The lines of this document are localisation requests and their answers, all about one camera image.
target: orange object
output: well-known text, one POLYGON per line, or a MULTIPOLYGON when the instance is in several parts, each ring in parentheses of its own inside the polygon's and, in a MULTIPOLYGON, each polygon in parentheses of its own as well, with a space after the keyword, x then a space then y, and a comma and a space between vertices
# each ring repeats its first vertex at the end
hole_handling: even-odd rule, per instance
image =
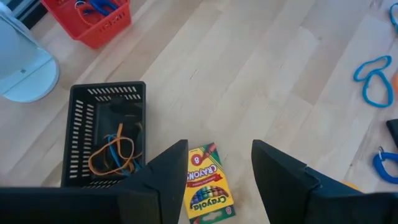
POLYGON ((395 93, 398 94, 398 72, 394 74, 391 80, 392 88, 394 89, 395 93))
POLYGON ((130 138, 126 138, 126 137, 122 137, 122 136, 121 136, 122 129, 123 129, 123 124, 119 124, 118 133, 117 133, 116 138, 113 139, 111 142, 107 143, 107 144, 106 144, 105 146, 103 146, 101 149, 99 149, 99 150, 97 150, 96 152, 94 152, 94 153, 88 158, 88 168, 90 169, 90 171, 92 171, 93 174, 95 174, 95 175, 108 175, 108 174, 113 174, 113 173, 122 174, 122 173, 120 173, 119 171, 122 170, 122 169, 125 169, 125 168, 127 168, 127 167, 130 168, 130 172, 133 172, 133 171, 134 171, 135 167, 134 167, 134 165, 131 163, 131 160, 133 160, 133 159, 135 159, 135 158, 141 156, 142 153, 138 154, 138 155, 135 156, 135 157, 133 156, 133 154, 134 154, 134 142, 133 142, 132 139, 130 139, 130 138), (131 142, 131 153, 130 153, 130 156, 129 156, 129 157, 124 157, 124 156, 122 155, 121 146, 120 146, 120 140, 128 140, 129 142, 131 142), (95 156, 97 156, 98 154, 100 154, 103 150, 107 149, 110 145, 114 144, 115 142, 116 142, 116 145, 118 146, 118 154, 119 154, 119 156, 125 161, 125 163, 124 163, 121 167, 119 167, 119 168, 117 168, 117 169, 114 169, 114 170, 111 170, 111 171, 107 171, 107 172, 100 172, 100 171, 96 170, 96 169, 94 168, 94 166, 93 166, 93 162, 92 162, 93 158, 94 158, 95 156))
POLYGON ((92 13, 84 16, 84 20, 81 11, 75 8, 75 0, 41 0, 41 3, 73 40, 80 40, 93 49, 106 44, 131 24, 130 0, 115 2, 118 9, 106 17, 98 18, 98 13, 92 13))

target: red plastic bin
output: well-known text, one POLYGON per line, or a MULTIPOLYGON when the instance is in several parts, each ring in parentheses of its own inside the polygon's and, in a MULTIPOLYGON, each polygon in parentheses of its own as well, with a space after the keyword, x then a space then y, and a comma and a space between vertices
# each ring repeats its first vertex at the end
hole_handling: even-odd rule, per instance
POLYGON ((130 0, 93 26, 86 25, 75 9, 76 0, 41 0, 73 40, 80 40, 93 49, 101 47, 131 24, 130 0))

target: black object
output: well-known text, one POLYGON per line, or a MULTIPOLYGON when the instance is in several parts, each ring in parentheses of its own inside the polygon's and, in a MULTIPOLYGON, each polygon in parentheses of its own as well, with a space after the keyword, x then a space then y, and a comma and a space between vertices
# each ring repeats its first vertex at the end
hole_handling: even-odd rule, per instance
POLYGON ((392 119, 386 122, 387 128, 390 131, 392 139, 398 148, 398 119, 392 119))
POLYGON ((251 157, 271 224, 398 223, 397 193, 363 194, 260 140, 251 157))
MULTIPOLYGON (((107 143, 104 137, 116 134, 134 141, 136 161, 145 164, 146 89, 144 82, 74 85, 70 89, 68 123, 63 156, 62 187, 110 187, 123 175, 97 176, 88 168, 88 158, 107 143)), ((131 143, 121 141, 123 155, 131 153, 131 143)), ((93 159, 103 170, 103 156, 93 159)))
POLYGON ((109 189, 0 189, 1 223, 176 224, 187 181, 187 140, 109 189))

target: crayola logo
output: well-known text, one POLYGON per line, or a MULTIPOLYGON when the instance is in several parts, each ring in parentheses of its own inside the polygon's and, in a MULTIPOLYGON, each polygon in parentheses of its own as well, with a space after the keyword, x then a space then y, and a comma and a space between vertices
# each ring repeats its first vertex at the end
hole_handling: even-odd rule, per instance
POLYGON ((200 177, 204 177, 210 174, 214 174, 217 171, 217 166, 214 164, 210 165, 209 167, 206 167, 204 169, 199 169, 193 172, 188 172, 188 181, 189 180, 195 180, 200 177))
POLYGON ((200 202, 200 203, 198 203, 198 204, 196 204, 196 205, 193 205, 193 209, 194 209, 195 211, 197 211, 197 210, 203 210, 203 209, 206 208, 206 207, 215 205, 215 204, 217 204, 217 203, 225 203, 225 202, 226 202, 226 197, 225 197, 224 195, 223 195, 223 196, 220 196, 220 197, 218 197, 218 198, 213 198, 213 199, 209 198, 209 199, 207 200, 207 202, 200 202))
POLYGON ((202 210, 207 206, 225 203, 228 193, 221 187, 207 186, 198 190, 191 199, 191 209, 202 210))

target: blue loop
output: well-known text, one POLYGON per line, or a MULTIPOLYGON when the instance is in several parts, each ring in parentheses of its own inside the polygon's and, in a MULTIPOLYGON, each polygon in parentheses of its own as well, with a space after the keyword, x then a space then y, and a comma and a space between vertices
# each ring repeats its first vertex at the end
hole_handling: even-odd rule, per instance
POLYGON ((354 73, 354 81, 356 81, 356 82, 365 81, 365 84, 363 85, 363 89, 362 89, 362 95, 363 95, 364 100, 368 104, 375 106, 377 108, 386 108, 386 107, 390 106, 394 101, 394 90, 392 89, 392 86, 391 86, 389 80, 382 72, 382 70, 387 68, 391 63, 392 63, 392 57, 390 55, 385 55, 385 56, 379 57, 375 60, 363 63, 354 73), (378 62, 378 61, 384 60, 384 59, 386 59, 386 64, 383 67, 375 68, 374 70, 370 71, 365 77, 362 77, 362 78, 359 77, 359 74, 361 73, 362 69, 366 65, 369 65, 371 63, 375 63, 375 62, 378 62), (383 84, 386 86, 387 97, 388 97, 387 104, 376 103, 374 101, 371 101, 368 97, 368 87, 372 80, 373 75, 378 75, 381 78, 381 80, 383 81, 383 84))
POLYGON ((391 20, 392 25, 394 25, 394 27, 396 28, 396 33, 398 34, 398 23, 397 23, 397 21, 396 21, 396 18, 394 17, 394 14, 392 13, 392 11, 393 11, 393 9, 394 9, 394 6, 397 6, 397 5, 398 5, 398 2, 397 2, 397 3, 394 3, 394 4, 390 7, 390 20, 391 20))
POLYGON ((386 159, 398 162, 398 154, 390 152, 380 152, 380 154, 376 154, 373 157, 373 166, 383 180, 392 184, 398 184, 398 177, 393 177, 390 174, 388 174, 382 164, 382 161, 385 161, 386 159))

